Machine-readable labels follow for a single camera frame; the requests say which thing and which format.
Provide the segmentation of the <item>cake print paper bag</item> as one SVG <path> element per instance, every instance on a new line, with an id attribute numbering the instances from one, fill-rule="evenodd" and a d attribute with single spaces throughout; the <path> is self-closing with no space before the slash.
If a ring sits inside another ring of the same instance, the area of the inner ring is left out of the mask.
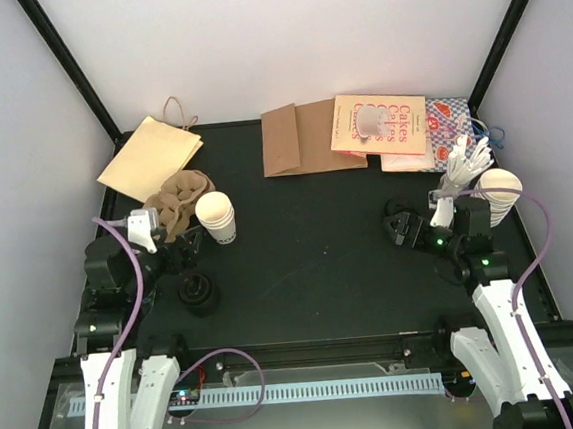
<path id="1" fill-rule="evenodd" d="M 422 156 L 426 98 L 413 95 L 338 95 L 331 149 L 338 153 Z"/>

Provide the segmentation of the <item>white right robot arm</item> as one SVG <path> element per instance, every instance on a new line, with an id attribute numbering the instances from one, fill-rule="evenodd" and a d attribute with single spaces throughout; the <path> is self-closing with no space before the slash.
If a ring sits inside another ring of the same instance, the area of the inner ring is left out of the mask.
<path id="1" fill-rule="evenodd" d="M 422 217 L 389 201 L 383 225 L 401 248 L 450 262 L 484 326 L 444 327 L 432 341 L 435 356 L 468 370 L 494 415 L 493 429 L 573 429 L 573 392 L 552 363 L 522 296 L 523 284 L 496 250 L 490 205 L 472 196 L 446 197 L 437 213 Z"/>

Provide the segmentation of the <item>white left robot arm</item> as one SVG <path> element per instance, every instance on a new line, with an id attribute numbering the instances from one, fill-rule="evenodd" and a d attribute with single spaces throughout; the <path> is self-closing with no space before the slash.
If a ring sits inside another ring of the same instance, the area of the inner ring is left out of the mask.
<path id="1" fill-rule="evenodd" d="M 138 330 L 166 275 L 180 279 L 184 304 L 218 301 L 211 279 L 195 269 L 206 232 L 197 226 L 148 252 L 111 235 L 85 250 L 87 283 L 75 323 L 75 354 L 85 384 L 85 429 L 163 429 L 175 384 L 186 382 L 194 359 L 182 334 L 140 338 Z"/>

